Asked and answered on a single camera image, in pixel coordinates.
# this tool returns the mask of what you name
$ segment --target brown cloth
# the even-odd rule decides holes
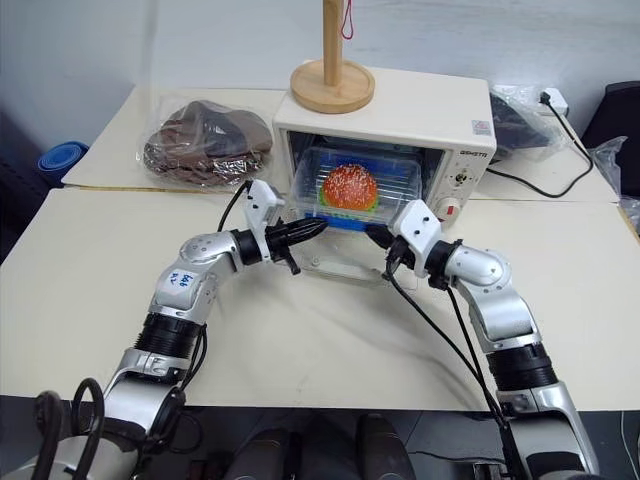
[[[198,100],[173,113],[144,147],[144,164],[172,180],[235,185],[261,170],[273,140],[246,110]]]

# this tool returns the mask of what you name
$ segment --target white table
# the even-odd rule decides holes
[[[0,393],[70,398],[85,376],[105,385],[158,275],[184,240],[215,229],[227,199],[52,191],[0,268]],[[228,227],[244,228],[241,216]],[[615,205],[471,201],[448,236],[511,260],[579,409],[640,408],[640,248]],[[414,295],[462,344],[446,294],[421,282]],[[259,265],[218,300],[191,404],[484,408],[460,362],[388,286]]]
[[[224,105],[252,110],[271,128],[284,91],[183,89],[170,92],[150,92],[136,87],[120,111],[113,117],[85,157],[64,177],[70,185],[109,189],[185,189],[174,183],[163,182],[147,172],[136,161],[136,151],[148,136],[145,125],[151,106],[162,94],[185,99],[208,99]],[[274,168],[266,180],[280,191],[289,191],[289,172],[282,161],[281,152],[272,150]],[[573,148],[568,147],[543,162],[516,157],[495,165],[498,170],[522,176],[550,192],[560,191],[586,168],[586,162]],[[492,174],[485,174],[472,194],[473,199],[549,200],[528,188]],[[618,197],[597,169],[583,178],[561,201],[617,202]]]

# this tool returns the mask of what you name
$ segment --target wooden base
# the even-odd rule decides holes
[[[375,80],[364,67],[345,60],[342,81],[335,87],[325,85],[322,60],[305,63],[291,75],[291,91],[303,107],[321,113],[347,113],[371,101]]]

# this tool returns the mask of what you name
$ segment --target white wall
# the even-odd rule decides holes
[[[42,148],[91,142],[147,74],[163,85],[286,88],[300,62],[321,55],[320,0],[0,2],[4,108]],[[640,79],[638,0],[354,0],[354,21],[349,58],[554,85],[578,130],[606,84]]]

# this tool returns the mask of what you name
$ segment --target sesame seeds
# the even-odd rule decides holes
[[[329,173],[322,185],[326,201],[333,207],[368,210],[376,202],[378,188],[373,176],[361,165],[342,165]]]

